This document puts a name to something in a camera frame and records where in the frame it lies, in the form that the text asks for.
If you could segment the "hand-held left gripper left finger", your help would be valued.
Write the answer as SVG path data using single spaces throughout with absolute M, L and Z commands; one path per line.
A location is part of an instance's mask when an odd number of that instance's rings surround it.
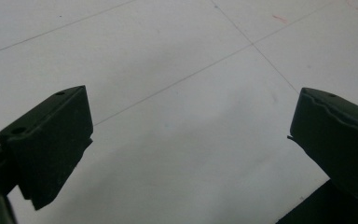
M 39 210 L 52 203 L 92 143 L 87 90 L 58 91 L 0 131 L 0 185 Z

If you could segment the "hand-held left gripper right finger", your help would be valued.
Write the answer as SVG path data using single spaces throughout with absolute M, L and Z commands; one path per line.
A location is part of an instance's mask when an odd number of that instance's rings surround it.
M 330 92 L 303 88 L 289 138 L 340 190 L 358 199 L 358 105 Z

